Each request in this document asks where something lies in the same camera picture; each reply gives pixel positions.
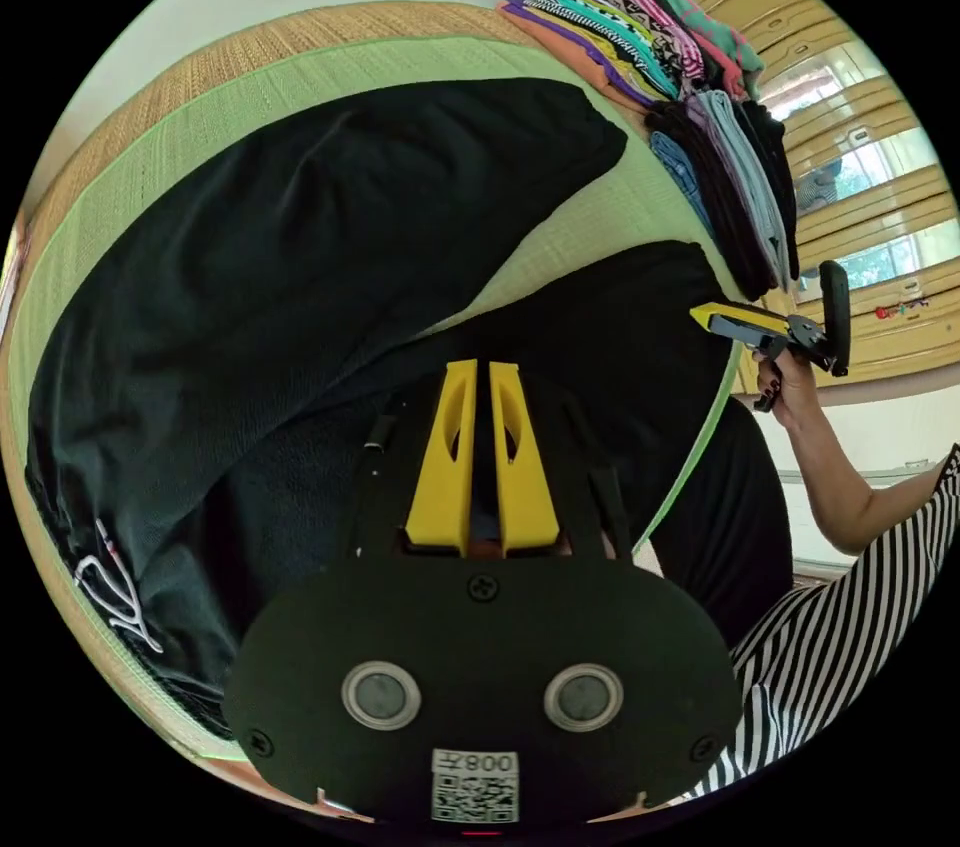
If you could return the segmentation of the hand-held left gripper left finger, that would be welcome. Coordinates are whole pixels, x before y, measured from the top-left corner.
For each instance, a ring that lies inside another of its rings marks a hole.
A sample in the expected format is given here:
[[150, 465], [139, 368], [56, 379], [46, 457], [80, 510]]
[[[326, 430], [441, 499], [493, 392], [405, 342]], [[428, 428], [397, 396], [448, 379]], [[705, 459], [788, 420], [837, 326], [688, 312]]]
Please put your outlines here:
[[416, 548], [468, 551], [477, 375], [475, 359], [447, 364], [405, 526]]

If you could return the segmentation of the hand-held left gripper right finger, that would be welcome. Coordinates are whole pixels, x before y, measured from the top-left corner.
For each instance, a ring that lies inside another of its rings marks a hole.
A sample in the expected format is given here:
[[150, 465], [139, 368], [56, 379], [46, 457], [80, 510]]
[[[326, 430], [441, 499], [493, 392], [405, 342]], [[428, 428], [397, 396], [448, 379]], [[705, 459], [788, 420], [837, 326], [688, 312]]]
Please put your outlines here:
[[489, 364], [501, 548], [517, 555], [555, 545], [560, 526], [519, 368]]

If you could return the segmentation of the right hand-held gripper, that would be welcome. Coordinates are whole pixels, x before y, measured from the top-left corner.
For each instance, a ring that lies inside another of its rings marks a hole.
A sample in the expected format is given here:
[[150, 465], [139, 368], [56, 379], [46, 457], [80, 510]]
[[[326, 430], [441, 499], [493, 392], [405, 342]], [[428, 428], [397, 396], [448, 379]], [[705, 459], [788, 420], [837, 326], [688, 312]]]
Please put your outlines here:
[[832, 339], [824, 328], [803, 316], [785, 319], [760, 307], [732, 303], [701, 304], [689, 314], [707, 332], [759, 350], [770, 360], [789, 350], [826, 373], [832, 373], [836, 365]]

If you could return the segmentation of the person's right hand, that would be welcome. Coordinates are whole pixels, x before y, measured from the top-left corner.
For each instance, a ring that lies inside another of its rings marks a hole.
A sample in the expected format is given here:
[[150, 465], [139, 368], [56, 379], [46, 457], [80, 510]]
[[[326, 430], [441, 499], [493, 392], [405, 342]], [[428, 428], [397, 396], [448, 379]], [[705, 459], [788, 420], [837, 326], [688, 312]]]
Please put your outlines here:
[[823, 419], [813, 370], [804, 358], [787, 349], [775, 359], [756, 350], [752, 359], [758, 389], [771, 401], [771, 412], [789, 434]]

